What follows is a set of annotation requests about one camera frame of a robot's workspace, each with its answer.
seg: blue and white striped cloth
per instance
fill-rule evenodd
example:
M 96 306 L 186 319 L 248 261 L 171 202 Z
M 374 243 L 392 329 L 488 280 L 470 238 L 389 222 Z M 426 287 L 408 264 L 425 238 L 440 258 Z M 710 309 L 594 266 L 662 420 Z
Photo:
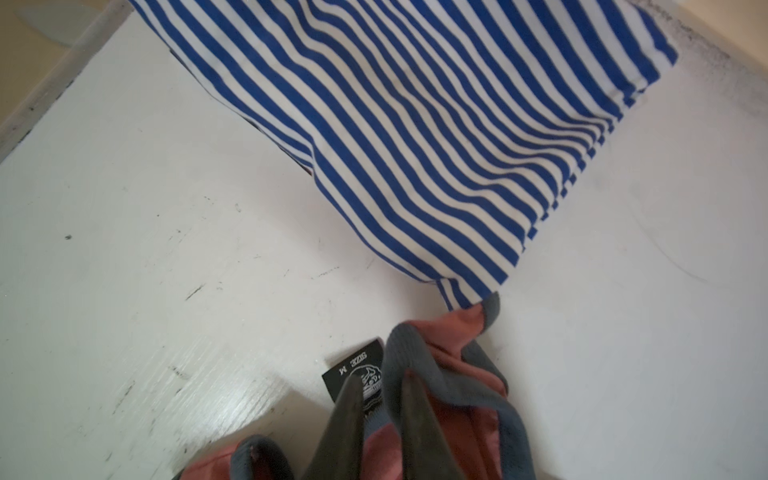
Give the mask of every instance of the blue and white striped cloth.
M 488 297 L 677 53 L 624 0 L 131 0 L 362 241 Z

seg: clothing label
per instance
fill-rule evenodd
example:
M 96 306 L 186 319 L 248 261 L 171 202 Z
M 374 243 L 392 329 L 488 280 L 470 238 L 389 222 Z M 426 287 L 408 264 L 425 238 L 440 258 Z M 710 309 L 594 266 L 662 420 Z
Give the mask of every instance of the clothing label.
M 357 375 L 362 379 L 362 411 L 367 416 L 382 402 L 383 359 L 381 340 L 375 339 L 323 373 L 331 399 L 336 401 L 348 376 Z

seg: clothing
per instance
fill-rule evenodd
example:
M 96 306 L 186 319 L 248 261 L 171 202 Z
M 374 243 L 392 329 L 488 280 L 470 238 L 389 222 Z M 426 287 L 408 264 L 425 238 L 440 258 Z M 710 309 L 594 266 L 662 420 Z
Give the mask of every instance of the clothing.
M 382 365 L 384 404 L 366 420 L 362 480 L 402 479 L 400 389 L 416 375 L 468 480 L 535 480 L 525 427 L 507 382 L 475 341 L 498 315 L 498 295 L 434 320 L 395 327 Z M 269 439 L 250 437 L 187 467 L 180 480 L 293 480 Z
M 498 290 L 677 59 L 625 0 L 131 0 L 216 99 L 449 309 Z

